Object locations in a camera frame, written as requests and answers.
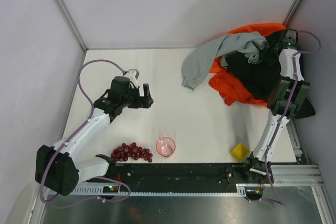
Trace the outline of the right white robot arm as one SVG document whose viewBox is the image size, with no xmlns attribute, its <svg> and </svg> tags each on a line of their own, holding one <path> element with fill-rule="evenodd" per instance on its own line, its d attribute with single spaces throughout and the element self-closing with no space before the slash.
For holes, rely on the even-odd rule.
<svg viewBox="0 0 336 224">
<path fill-rule="evenodd" d="M 268 119 L 262 136 L 244 163 L 243 178 L 249 183 L 258 183 L 270 176 L 274 147 L 281 132 L 302 108 L 310 83 L 301 73 L 298 32 L 285 29 L 274 45 L 272 52 L 280 63 L 280 78 L 267 101 Z"/>
</svg>

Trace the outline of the yellow block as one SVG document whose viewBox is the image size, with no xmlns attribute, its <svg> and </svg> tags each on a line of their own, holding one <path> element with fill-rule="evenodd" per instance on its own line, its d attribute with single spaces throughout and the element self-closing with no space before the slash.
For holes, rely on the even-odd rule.
<svg viewBox="0 0 336 224">
<path fill-rule="evenodd" d="M 249 153 L 249 148 L 247 148 L 243 143 L 239 143 L 232 149 L 230 154 L 237 162 L 241 162 L 248 156 Z"/>
</svg>

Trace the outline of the aluminium frame rail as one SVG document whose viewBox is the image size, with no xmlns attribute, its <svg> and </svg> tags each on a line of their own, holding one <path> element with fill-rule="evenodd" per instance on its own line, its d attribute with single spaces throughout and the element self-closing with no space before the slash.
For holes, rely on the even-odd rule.
<svg viewBox="0 0 336 224">
<path fill-rule="evenodd" d="M 250 172 L 244 165 L 238 164 L 112 164 L 104 175 L 106 178 L 117 178 L 125 183 L 137 182 L 143 178 L 159 179 L 222 179 L 230 184 L 256 184 L 267 182 L 267 176 Z M 317 165 L 277 165 L 270 167 L 269 175 L 274 183 L 281 180 L 321 181 L 321 172 Z"/>
</svg>

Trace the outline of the pink plastic cup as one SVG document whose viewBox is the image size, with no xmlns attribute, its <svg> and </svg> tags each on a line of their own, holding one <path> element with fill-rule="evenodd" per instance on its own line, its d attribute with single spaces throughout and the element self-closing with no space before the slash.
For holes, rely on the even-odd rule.
<svg viewBox="0 0 336 224">
<path fill-rule="evenodd" d="M 170 137 L 162 137 L 160 138 L 156 145 L 156 151 L 159 155 L 162 157 L 170 157 L 174 154 L 176 150 L 176 144 L 175 141 Z"/>
</svg>

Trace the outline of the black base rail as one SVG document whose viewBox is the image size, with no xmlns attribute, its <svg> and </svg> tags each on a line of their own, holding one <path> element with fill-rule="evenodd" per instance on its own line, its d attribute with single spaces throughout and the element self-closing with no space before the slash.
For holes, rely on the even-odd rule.
<svg viewBox="0 0 336 224">
<path fill-rule="evenodd" d="M 133 193 L 235 193 L 236 184 L 269 183 L 234 163 L 117 163 L 105 178 L 120 178 Z"/>
</svg>

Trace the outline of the orange cloth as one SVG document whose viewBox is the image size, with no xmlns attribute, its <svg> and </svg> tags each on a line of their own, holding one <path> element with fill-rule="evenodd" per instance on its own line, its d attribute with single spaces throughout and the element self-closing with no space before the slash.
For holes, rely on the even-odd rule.
<svg viewBox="0 0 336 224">
<path fill-rule="evenodd" d="M 235 102 L 267 106 L 266 101 L 256 99 L 238 78 L 221 66 L 220 57 L 215 59 L 209 73 L 214 73 L 215 75 L 208 84 L 219 93 L 227 106 L 231 106 Z"/>
<path fill-rule="evenodd" d="M 238 33 L 252 33 L 258 32 L 262 36 L 266 37 L 274 32 L 286 29 L 286 27 L 281 23 L 260 23 L 260 24 L 250 24 L 242 27 L 238 27 L 228 32 L 228 34 L 238 34 Z"/>
</svg>

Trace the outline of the grey hooded sweatshirt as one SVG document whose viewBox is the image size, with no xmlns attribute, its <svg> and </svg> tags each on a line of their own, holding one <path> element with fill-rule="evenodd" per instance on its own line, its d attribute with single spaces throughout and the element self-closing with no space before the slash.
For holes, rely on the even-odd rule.
<svg viewBox="0 0 336 224">
<path fill-rule="evenodd" d="M 266 38 L 259 32 L 226 34 L 204 43 L 186 57 L 181 67 L 182 86 L 195 90 L 208 75 L 218 57 L 236 52 L 243 54 L 250 64 L 261 62 L 261 52 L 269 48 Z"/>
</svg>

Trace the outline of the black cloth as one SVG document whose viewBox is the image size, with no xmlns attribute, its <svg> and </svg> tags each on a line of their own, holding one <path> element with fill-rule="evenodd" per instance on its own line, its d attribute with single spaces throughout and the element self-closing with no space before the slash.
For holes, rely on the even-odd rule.
<svg viewBox="0 0 336 224">
<path fill-rule="evenodd" d="M 225 68 L 228 72 L 238 78 L 256 99 L 266 102 L 280 78 L 281 67 L 278 61 L 275 64 L 266 64 L 262 61 L 258 64 L 250 64 L 243 54 L 236 52 L 222 58 L 221 62 L 227 63 Z M 313 106 L 306 98 L 302 108 L 294 118 L 307 118 L 315 115 L 315 113 Z"/>
</svg>

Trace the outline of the red grape bunch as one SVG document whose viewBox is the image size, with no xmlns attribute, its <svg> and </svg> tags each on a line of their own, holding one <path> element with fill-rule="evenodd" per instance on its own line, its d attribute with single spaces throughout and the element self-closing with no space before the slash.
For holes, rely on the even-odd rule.
<svg viewBox="0 0 336 224">
<path fill-rule="evenodd" d="M 138 161 L 143 159 L 146 162 L 153 162 L 153 153 L 149 148 L 143 148 L 136 142 L 131 144 L 122 143 L 116 147 L 110 157 L 116 162 L 127 162 L 128 160 Z"/>
</svg>

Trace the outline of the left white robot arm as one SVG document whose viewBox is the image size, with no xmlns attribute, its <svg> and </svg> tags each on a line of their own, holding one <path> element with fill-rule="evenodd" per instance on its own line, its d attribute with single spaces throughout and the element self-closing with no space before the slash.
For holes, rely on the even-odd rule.
<svg viewBox="0 0 336 224">
<path fill-rule="evenodd" d="M 69 195 L 84 181 L 110 173 L 114 161 L 103 154 L 81 162 L 79 154 L 102 130 L 110 125 L 123 109 L 148 109 L 153 104 L 150 88 L 143 84 L 144 95 L 136 80 L 115 77 L 111 87 L 91 105 L 89 114 L 70 135 L 53 146 L 41 146 L 37 151 L 35 181 L 59 195 Z"/>
</svg>

